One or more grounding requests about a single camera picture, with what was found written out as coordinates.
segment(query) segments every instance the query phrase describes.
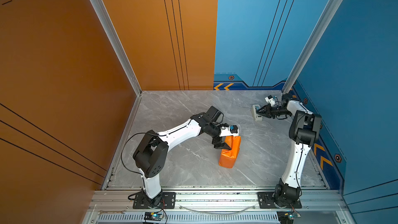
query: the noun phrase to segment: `orange panel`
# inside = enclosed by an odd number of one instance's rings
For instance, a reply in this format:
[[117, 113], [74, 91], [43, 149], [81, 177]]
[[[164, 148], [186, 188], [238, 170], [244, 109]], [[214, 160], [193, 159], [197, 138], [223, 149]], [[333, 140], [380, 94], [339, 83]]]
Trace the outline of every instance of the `orange panel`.
[[185, 51], [189, 89], [212, 90], [218, 0], [177, 0], [177, 2], [178, 11], [181, 9], [180, 20], [185, 44], [185, 50], [182, 52]]
[[169, 27], [174, 17], [165, 0], [103, 2], [141, 88], [184, 90], [178, 48], [173, 50], [170, 37], [176, 34], [175, 26]]
[[70, 158], [0, 123], [21, 147], [0, 140], [0, 222], [80, 223], [134, 91], [89, 0], [0, 0], [0, 16], [0, 120]]
[[90, 1], [13, 0], [0, 15], [0, 103], [106, 171], [135, 94]]
[[0, 140], [1, 223], [81, 223], [97, 184]]

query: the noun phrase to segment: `robotic arm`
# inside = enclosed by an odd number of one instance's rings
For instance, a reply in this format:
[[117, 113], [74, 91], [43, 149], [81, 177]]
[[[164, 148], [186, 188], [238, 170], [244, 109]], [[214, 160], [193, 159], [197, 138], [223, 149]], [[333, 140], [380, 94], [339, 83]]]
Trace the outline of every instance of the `robotic arm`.
[[318, 140], [322, 117], [308, 110], [303, 103], [293, 100], [290, 94], [282, 95], [282, 102], [276, 106], [275, 100], [270, 95], [266, 98], [267, 105], [256, 111], [260, 116], [277, 118], [285, 115], [294, 116], [289, 129], [292, 139], [290, 156], [286, 170], [279, 179], [273, 195], [277, 207], [301, 208], [301, 173], [304, 162], [311, 146]]
[[183, 124], [164, 132], [148, 131], [133, 154], [135, 164], [142, 175], [144, 197], [150, 207], [158, 206], [162, 198], [159, 172], [164, 167], [167, 153], [176, 145], [202, 133], [210, 135], [216, 149], [231, 150], [222, 137], [239, 136], [236, 125], [216, 122], [223, 114], [215, 107], [193, 115]]

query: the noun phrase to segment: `black mounting plate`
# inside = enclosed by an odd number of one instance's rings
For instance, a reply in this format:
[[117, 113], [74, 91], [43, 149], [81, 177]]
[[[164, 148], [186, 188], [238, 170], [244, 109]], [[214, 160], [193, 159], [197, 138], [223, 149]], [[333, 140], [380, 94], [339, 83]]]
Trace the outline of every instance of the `black mounting plate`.
[[[260, 205], [260, 208], [279, 208], [283, 209], [281, 207], [277, 207], [275, 205], [275, 199], [273, 197], [274, 192], [257, 192], [257, 198], [258, 198], [258, 204]], [[300, 199], [298, 199], [294, 204], [294, 208], [302, 208]]]
[[[176, 203], [176, 192], [162, 192], [162, 200], [164, 200], [164, 209], [172, 209]], [[151, 209], [150, 204], [144, 197], [144, 192], [140, 191], [135, 195], [133, 209]]]

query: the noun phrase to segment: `orange object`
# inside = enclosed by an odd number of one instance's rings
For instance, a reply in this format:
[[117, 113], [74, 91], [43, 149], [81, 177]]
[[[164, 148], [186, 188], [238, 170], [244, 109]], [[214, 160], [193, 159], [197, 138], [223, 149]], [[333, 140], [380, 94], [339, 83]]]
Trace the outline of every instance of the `orange object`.
[[234, 167], [236, 158], [238, 157], [240, 149], [240, 136], [228, 136], [225, 138], [225, 143], [231, 147], [231, 150], [222, 149], [220, 161], [218, 165], [231, 169]]

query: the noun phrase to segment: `aluminum frame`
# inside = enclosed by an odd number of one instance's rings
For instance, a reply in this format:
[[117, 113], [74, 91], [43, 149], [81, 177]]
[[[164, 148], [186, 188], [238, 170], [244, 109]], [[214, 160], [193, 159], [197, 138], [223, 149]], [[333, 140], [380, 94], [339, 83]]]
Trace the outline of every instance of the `aluminum frame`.
[[125, 126], [124, 130], [123, 130], [122, 136], [120, 137], [119, 144], [117, 145], [115, 154], [113, 155], [111, 165], [109, 166], [108, 172], [107, 172], [107, 174], [105, 176], [105, 179], [103, 181], [101, 190], [106, 190], [107, 189], [108, 183], [109, 183], [109, 181], [111, 180], [111, 177], [112, 177], [112, 173], [116, 170], [117, 164], [119, 163], [120, 156], [121, 156], [121, 153], [122, 153], [123, 145], [125, 144], [125, 142], [127, 142], [127, 138], [128, 138], [128, 136], [130, 134], [132, 123], [134, 121], [135, 115], [137, 114], [140, 102], [141, 102], [141, 96], [137, 96], [135, 98], [134, 105], [132, 106], [132, 109], [130, 111], [130, 115], [129, 115], [129, 118], [127, 119], [127, 123], [126, 123], [126, 126]]
[[321, 39], [323, 33], [328, 27], [331, 19], [339, 8], [341, 2], [343, 0], [329, 0], [326, 4], [325, 9], [323, 10], [321, 16], [319, 17], [318, 22], [315, 25], [306, 45], [304, 46], [300, 56], [298, 57], [296, 64], [294, 65], [292, 71], [290, 72], [289, 77], [287, 78], [285, 85], [282, 88], [282, 93], [288, 93], [292, 88], [293, 84], [299, 77], [302, 69], [310, 58], [312, 52], [314, 51], [316, 45]]
[[[273, 189], [256, 189], [256, 190], [234, 190], [234, 189], [218, 189], [218, 190], [172, 190], [176, 192], [176, 208], [167, 209], [169, 214], [187, 214], [190, 210], [210, 211], [210, 212], [237, 212], [247, 207], [247, 212], [263, 213], [274, 212], [275, 209], [261, 209], [257, 192], [270, 191]], [[133, 209], [132, 201], [127, 199], [134, 191], [96, 191], [88, 207], [83, 223], [92, 223], [97, 220], [99, 211], [126, 211], [142, 212], [151, 211], [142, 209]], [[301, 196], [303, 208], [300, 212], [306, 211], [336, 211], [341, 223], [355, 224], [346, 202], [337, 190], [307, 190], [303, 189]]]
[[123, 67], [123, 70], [126, 73], [129, 82], [134, 89], [135, 94], [137, 97], [141, 96], [142, 90], [140, 84], [138, 83], [137, 77], [134, 74], [130, 61], [127, 57], [127, 54], [123, 48], [122, 42], [117, 35], [116, 29], [113, 26], [112, 20], [108, 14], [108, 11], [105, 8], [105, 5], [102, 0], [90, 0], [94, 10], [97, 13], [99, 21], [102, 24], [102, 27], [108, 36], [109, 41], [112, 44], [112, 47], [119, 59], [120, 64]]

